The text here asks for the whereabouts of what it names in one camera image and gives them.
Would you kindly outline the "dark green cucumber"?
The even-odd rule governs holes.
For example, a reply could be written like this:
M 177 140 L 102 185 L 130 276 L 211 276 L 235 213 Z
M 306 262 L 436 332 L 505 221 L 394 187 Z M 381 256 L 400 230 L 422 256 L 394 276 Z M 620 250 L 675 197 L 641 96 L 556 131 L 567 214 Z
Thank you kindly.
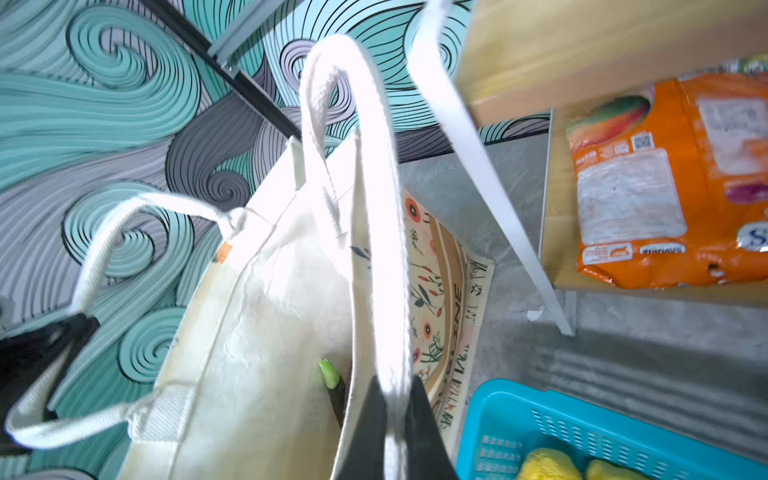
M 318 367 L 322 375 L 323 383 L 329 394 L 335 417 L 339 427 L 342 428 L 345 420 L 347 401 L 346 383 L 330 360 L 321 359 L 318 362 Z

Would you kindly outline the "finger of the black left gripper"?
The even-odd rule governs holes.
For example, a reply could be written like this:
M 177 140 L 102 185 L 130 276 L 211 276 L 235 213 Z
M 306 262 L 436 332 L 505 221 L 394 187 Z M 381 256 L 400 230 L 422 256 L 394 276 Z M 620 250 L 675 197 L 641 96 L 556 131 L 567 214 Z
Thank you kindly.
M 58 388 L 66 370 L 100 327 L 92 316 L 76 314 L 33 331 L 1 340 L 1 455 L 30 452 L 6 432 L 4 421 L 11 407 L 66 349 L 62 370 L 54 378 L 52 391 L 44 395 L 42 420 L 57 420 L 47 402 Z

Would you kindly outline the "cream floral tote bag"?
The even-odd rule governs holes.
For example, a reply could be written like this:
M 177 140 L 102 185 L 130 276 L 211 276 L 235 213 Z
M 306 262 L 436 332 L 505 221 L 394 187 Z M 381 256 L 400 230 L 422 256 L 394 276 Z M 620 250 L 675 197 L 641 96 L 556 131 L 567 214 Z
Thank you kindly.
M 245 207 L 141 193 L 106 215 L 87 250 L 67 317 L 94 317 L 112 252 L 146 210 L 205 218 L 223 236 L 152 391 L 43 421 L 66 349 L 11 407 L 13 440 L 57 449 L 122 424 L 131 440 L 124 479 L 336 479 L 376 376 L 387 413 L 383 479 L 407 479 L 406 416 L 413 377 L 422 377 L 383 83 L 362 45 L 333 35 L 311 48 L 299 93 L 301 136 Z M 342 428 L 321 359 L 346 383 Z

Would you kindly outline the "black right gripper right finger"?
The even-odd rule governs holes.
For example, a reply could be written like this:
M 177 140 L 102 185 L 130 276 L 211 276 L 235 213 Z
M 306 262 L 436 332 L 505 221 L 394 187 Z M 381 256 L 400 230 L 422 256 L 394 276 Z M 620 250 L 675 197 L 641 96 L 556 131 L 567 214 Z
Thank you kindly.
M 458 480 L 418 376 L 412 381 L 405 438 L 408 480 Z

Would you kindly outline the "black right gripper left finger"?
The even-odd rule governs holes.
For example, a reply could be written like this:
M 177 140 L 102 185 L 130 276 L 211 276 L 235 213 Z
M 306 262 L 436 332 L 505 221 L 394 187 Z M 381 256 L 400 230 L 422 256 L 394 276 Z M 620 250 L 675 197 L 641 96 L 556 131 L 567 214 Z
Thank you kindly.
M 369 382 L 361 414 L 351 437 L 351 445 L 336 479 L 382 480 L 386 429 L 386 402 L 379 380 L 374 376 Z

